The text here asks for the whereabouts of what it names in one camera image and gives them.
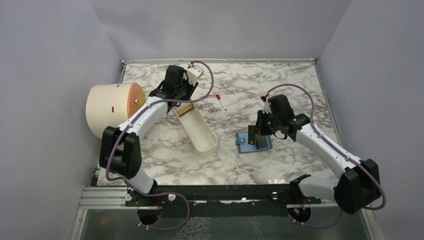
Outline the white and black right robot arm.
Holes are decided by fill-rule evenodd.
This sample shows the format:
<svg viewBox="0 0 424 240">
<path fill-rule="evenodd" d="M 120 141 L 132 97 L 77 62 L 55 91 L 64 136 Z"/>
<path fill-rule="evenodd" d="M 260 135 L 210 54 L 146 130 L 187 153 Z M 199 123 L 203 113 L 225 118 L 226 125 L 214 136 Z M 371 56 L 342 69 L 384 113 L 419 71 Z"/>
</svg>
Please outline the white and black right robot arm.
<svg viewBox="0 0 424 240">
<path fill-rule="evenodd" d="M 336 180 L 301 177 L 288 190 L 292 202 L 300 204 L 308 197 L 329 200 L 352 215 L 382 197 L 375 161 L 362 160 L 329 139 L 309 116 L 295 114 L 285 95 L 260 99 L 264 107 L 257 111 L 256 123 L 248 126 L 248 144 L 258 146 L 261 136 L 280 132 L 309 149 L 336 176 Z"/>
</svg>

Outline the blue leather card holder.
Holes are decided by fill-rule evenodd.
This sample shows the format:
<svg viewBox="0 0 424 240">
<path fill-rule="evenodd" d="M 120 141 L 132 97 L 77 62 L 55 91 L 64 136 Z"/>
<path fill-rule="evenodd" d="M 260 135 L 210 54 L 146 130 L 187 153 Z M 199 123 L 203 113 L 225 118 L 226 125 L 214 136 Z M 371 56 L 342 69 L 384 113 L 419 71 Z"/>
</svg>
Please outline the blue leather card holder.
<svg viewBox="0 0 424 240">
<path fill-rule="evenodd" d="M 251 143 L 248 137 L 248 132 L 237 132 L 235 134 L 235 145 L 239 154 L 263 152 L 273 148 L 272 140 L 268 135 L 257 135 L 254 143 Z"/>
</svg>

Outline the black credit card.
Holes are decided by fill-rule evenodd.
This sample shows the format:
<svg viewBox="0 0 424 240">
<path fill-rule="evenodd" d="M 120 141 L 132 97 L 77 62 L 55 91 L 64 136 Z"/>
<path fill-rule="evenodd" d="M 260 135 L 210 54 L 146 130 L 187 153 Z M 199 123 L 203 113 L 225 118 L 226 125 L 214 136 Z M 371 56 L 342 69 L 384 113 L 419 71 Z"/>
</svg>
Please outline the black credit card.
<svg viewBox="0 0 424 240">
<path fill-rule="evenodd" d="M 256 144 L 256 138 L 258 133 L 258 128 L 256 125 L 248 125 L 248 136 L 247 136 L 247 142 L 249 145 L 255 145 Z"/>
<path fill-rule="evenodd" d="M 272 142 L 269 135 L 258 135 L 256 137 L 256 149 L 258 151 L 264 151 L 272 148 Z"/>
</svg>

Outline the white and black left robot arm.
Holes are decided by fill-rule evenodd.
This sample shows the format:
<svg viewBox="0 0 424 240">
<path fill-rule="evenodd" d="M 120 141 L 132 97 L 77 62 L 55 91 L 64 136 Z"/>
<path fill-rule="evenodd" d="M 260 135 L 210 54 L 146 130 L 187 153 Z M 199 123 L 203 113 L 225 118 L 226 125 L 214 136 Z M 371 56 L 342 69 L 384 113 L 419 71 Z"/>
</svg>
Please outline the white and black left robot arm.
<svg viewBox="0 0 424 240">
<path fill-rule="evenodd" d="M 140 141 L 180 101 L 188 102 L 203 73 L 198 65 L 168 66 L 164 80 L 149 93 L 145 104 L 124 123 L 108 126 L 102 133 L 99 165 L 138 189 L 138 199 L 144 205 L 155 203 L 157 191 L 155 180 L 141 167 Z"/>
</svg>

